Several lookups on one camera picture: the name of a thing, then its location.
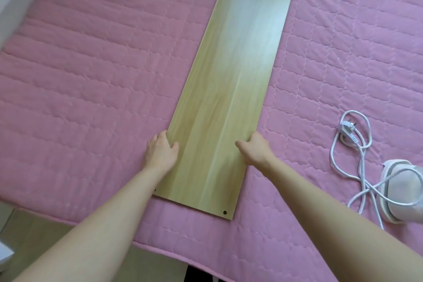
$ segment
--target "quilted fabric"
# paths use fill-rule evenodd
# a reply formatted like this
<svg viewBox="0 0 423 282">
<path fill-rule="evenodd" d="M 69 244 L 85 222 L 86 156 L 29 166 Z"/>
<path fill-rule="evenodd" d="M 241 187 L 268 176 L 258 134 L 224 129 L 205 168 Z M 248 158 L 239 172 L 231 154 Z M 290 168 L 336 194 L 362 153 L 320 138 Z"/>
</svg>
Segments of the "quilted fabric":
<svg viewBox="0 0 423 282">
<path fill-rule="evenodd" d="M 77 223 L 167 128 L 216 0 L 36 0 L 0 55 L 0 197 Z M 369 116 L 370 181 L 422 164 L 423 0 L 292 0 L 258 125 L 276 155 L 345 202 L 330 167 L 343 111 Z M 355 172 L 354 151 L 335 158 Z M 367 210 L 365 216 L 375 216 Z M 388 230 L 417 252 L 415 225 Z M 249 168 L 232 221 L 153 198 L 135 244 L 227 281 L 334 281 L 273 185 Z"/>
</svg>

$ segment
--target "rectangular wooden plank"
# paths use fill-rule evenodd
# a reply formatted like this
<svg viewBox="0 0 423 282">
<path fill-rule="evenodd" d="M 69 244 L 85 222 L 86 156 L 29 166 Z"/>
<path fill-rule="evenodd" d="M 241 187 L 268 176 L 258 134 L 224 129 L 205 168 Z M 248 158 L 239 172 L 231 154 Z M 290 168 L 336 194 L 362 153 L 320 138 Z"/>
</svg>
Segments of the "rectangular wooden plank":
<svg viewBox="0 0 423 282">
<path fill-rule="evenodd" d="M 167 137 L 180 151 L 157 196 L 232 219 L 291 0 L 217 0 Z"/>
</svg>

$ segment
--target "pink quilt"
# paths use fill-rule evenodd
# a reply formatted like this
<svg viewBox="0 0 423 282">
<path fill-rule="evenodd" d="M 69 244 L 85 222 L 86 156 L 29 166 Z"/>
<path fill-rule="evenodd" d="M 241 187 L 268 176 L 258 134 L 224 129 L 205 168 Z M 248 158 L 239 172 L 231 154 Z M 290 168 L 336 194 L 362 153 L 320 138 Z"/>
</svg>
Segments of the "pink quilt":
<svg viewBox="0 0 423 282">
<path fill-rule="evenodd" d="M 140 169 L 168 127 L 216 0 L 36 0 L 0 54 L 0 198 L 76 224 Z M 292 0 L 258 129 L 342 202 L 341 113 L 369 116 L 367 174 L 423 164 L 423 0 Z M 336 159 L 355 172 L 354 151 Z M 371 211 L 365 216 L 374 220 Z M 388 230 L 423 253 L 421 228 Z M 234 219 L 153 198 L 139 247 L 227 281 L 334 281 L 272 184 L 249 168 Z"/>
</svg>

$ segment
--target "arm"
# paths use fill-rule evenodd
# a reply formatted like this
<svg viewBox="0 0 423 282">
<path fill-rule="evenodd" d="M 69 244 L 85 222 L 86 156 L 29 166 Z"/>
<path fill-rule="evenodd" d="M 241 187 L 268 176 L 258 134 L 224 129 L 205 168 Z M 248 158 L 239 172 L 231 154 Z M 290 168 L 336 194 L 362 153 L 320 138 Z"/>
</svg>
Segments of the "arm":
<svg viewBox="0 0 423 282">
<path fill-rule="evenodd" d="M 421 281 L 423 258 L 279 161 L 258 132 L 235 144 L 276 186 L 339 281 Z"/>
<path fill-rule="evenodd" d="M 131 245 L 148 200 L 177 156 L 178 144 L 169 146 L 166 131 L 155 135 L 147 144 L 144 169 L 15 282 L 111 281 Z"/>
</svg>

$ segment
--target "white cable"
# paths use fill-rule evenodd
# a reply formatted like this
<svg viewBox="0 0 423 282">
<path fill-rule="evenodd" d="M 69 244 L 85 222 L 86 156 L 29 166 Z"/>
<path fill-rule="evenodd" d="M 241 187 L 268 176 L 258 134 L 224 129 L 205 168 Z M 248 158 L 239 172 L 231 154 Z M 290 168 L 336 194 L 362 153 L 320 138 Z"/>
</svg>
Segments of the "white cable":
<svg viewBox="0 0 423 282">
<path fill-rule="evenodd" d="M 360 115 L 366 122 L 367 124 L 367 131 L 368 131 L 368 143 L 366 144 L 364 137 L 361 135 L 361 133 L 355 128 L 355 124 L 344 120 L 346 115 L 348 114 L 356 114 L 356 115 Z M 348 174 L 346 172 L 344 172 L 343 170 L 341 170 L 338 165 L 335 162 L 335 159 L 333 157 L 333 151 L 335 149 L 335 145 L 336 142 L 338 140 L 338 138 L 341 140 L 341 142 L 349 147 L 352 147 L 354 149 L 356 149 L 357 151 L 360 152 L 360 161 L 358 163 L 358 176 L 354 176 L 351 174 Z M 335 138 L 333 139 L 332 145 L 330 147 L 330 161 L 332 162 L 333 167 L 339 172 L 341 173 L 343 176 L 347 177 L 347 178 L 352 178 L 355 179 L 357 181 L 359 181 L 361 183 L 361 192 L 355 194 L 347 203 L 347 206 L 350 207 L 351 204 L 358 199 L 359 197 L 361 197 L 361 203 L 360 203 L 360 207 L 358 208 L 358 213 L 362 214 L 363 209 L 366 205 L 366 199 L 367 199 L 367 194 L 370 194 L 370 198 L 372 199 L 373 202 L 373 207 L 375 210 L 375 213 L 377 215 L 377 219 L 379 221 L 379 225 L 382 229 L 383 228 L 383 223 L 382 223 L 382 218 L 380 217 L 380 213 L 379 210 L 377 208 L 377 204 L 376 204 L 376 194 L 379 195 L 382 199 L 384 199 L 385 201 L 395 204 L 395 205 L 399 205 L 399 206 L 413 206 L 416 205 L 420 202 L 420 200 L 423 198 L 423 175 L 418 172 L 417 170 L 415 170 L 412 167 L 404 167 L 401 168 L 400 170 L 398 170 L 397 172 L 394 172 L 392 174 L 390 174 L 389 176 L 387 176 L 386 178 L 384 178 L 384 180 L 378 182 L 375 185 L 370 184 L 365 177 L 365 154 L 366 154 L 366 150 L 372 145 L 372 136 L 371 136 L 371 129 L 370 129 L 370 122 L 368 120 L 368 118 L 363 115 L 362 113 L 358 112 L 358 111 L 346 111 L 342 117 L 341 120 L 339 122 L 339 126 L 338 126 L 338 132 L 336 132 Z M 382 185 L 383 183 L 388 182 L 391 178 L 397 176 L 399 173 L 408 170 L 413 172 L 414 174 L 416 174 L 420 180 L 421 183 L 421 192 L 420 192 L 420 196 L 419 198 L 412 202 L 412 203 L 400 203 L 400 202 L 396 202 L 393 201 L 389 198 L 387 198 L 383 193 L 378 191 L 378 187 L 380 185 Z"/>
</svg>

